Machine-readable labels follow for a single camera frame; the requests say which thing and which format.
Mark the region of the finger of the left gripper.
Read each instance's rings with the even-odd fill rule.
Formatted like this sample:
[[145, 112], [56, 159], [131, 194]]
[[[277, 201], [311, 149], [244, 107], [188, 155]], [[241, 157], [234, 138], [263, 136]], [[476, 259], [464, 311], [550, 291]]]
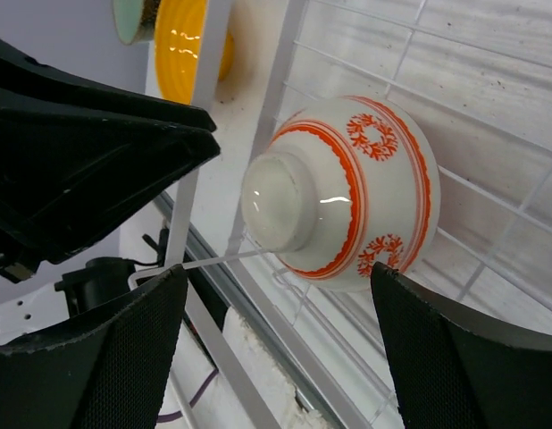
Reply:
[[57, 104], [174, 122], [210, 132], [216, 130], [213, 119], [202, 108], [130, 92], [61, 71], [38, 62], [1, 38], [0, 88]]

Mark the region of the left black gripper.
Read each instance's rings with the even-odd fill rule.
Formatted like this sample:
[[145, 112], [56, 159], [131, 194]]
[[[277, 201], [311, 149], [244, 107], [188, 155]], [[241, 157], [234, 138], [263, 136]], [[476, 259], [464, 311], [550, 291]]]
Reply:
[[33, 277], [102, 240], [218, 156], [209, 114], [169, 121], [0, 107], [0, 276]]

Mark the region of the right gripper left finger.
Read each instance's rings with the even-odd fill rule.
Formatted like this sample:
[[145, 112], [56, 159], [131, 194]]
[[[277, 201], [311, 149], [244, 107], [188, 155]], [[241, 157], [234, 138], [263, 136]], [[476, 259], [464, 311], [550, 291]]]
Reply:
[[175, 265], [105, 304], [0, 346], [0, 428], [153, 428], [188, 276]]

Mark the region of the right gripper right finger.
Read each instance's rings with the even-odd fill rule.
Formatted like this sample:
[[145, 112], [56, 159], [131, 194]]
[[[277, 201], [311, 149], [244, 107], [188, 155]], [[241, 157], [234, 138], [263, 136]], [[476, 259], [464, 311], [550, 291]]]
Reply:
[[406, 428], [552, 428], [552, 335], [488, 316], [383, 263], [371, 274]]

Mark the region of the mint green bowl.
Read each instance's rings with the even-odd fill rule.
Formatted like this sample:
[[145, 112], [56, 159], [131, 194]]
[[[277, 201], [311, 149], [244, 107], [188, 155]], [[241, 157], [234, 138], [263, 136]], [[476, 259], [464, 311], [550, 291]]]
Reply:
[[153, 39], [160, 0], [112, 0], [119, 40], [127, 46]]

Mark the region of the yellow plastic bowl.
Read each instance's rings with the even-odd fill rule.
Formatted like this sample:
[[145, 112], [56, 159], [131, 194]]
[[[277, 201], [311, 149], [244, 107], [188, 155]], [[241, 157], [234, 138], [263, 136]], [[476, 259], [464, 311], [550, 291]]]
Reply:
[[163, 98], [188, 105], [197, 75], [206, 1], [167, 0], [155, 22], [155, 72]]

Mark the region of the orange white upturned bowl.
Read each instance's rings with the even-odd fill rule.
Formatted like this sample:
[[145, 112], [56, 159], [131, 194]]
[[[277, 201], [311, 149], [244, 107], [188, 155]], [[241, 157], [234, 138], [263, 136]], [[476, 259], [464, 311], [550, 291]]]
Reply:
[[439, 222], [439, 168], [411, 116], [343, 96], [296, 112], [247, 167], [240, 209], [256, 244], [323, 290], [370, 286], [383, 263], [406, 272]]

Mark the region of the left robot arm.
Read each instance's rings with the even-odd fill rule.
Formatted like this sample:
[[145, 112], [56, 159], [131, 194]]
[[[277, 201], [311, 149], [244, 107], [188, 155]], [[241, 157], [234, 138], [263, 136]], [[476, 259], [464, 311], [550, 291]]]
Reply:
[[59, 323], [158, 273], [155, 258], [98, 257], [50, 281], [59, 265], [113, 234], [165, 189], [220, 153], [200, 108], [83, 79], [0, 38], [0, 345]]

